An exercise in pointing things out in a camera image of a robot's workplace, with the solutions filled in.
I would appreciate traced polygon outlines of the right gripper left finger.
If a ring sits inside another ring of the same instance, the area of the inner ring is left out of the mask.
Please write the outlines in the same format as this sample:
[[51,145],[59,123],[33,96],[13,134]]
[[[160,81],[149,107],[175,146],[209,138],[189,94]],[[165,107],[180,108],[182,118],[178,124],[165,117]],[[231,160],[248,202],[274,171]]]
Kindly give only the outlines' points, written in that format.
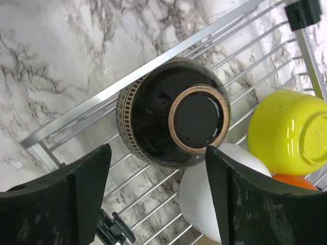
[[1,244],[90,244],[96,235],[111,147],[1,192]]

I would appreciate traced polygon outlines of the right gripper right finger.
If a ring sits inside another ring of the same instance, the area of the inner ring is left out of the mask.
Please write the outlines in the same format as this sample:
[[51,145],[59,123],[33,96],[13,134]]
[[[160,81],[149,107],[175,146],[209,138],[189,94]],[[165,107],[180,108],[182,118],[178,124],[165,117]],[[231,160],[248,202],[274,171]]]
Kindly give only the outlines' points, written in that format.
[[223,244],[326,244],[326,193],[270,178],[208,146],[205,164]]

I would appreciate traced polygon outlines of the plain white bowl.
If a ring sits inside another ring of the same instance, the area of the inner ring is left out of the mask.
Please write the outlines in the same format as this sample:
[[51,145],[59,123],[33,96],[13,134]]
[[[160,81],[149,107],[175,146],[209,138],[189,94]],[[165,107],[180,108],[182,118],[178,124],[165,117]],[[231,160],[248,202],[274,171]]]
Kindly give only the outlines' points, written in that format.
[[[223,143],[219,150],[233,160],[272,177],[265,164],[240,146]],[[185,220],[209,239],[221,242],[205,163],[189,167],[179,187],[179,206]]]

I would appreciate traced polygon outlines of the orange white bowl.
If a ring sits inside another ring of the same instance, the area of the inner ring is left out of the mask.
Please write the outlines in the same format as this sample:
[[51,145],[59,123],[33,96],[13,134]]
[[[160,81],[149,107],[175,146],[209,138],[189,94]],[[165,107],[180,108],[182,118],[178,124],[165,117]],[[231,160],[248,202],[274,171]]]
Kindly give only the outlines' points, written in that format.
[[275,174],[272,176],[272,178],[275,180],[278,180],[280,182],[293,185],[293,186],[319,191],[318,188],[316,188],[313,184],[311,184],[303,176]]

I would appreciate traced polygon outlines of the yellow white bowl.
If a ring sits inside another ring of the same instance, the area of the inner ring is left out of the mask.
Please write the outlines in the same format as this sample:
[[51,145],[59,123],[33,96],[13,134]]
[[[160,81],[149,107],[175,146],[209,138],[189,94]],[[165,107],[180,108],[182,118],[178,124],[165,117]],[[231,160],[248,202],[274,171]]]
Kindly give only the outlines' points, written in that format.
[[326,164],[326,102],[288,89],[272,92],[253,113],[248,146],[272,173],[317,171]]

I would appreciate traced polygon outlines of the black patterned bowl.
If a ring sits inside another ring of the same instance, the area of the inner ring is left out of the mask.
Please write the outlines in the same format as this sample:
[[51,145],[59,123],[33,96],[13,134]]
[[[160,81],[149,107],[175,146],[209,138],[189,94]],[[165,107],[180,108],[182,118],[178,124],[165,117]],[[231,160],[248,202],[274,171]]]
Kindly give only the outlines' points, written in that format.
[[128,150],[147,164],[183,169],[218,147],[230,123],[228,93],[204,65],[173,58],[122,89],[116,123]]

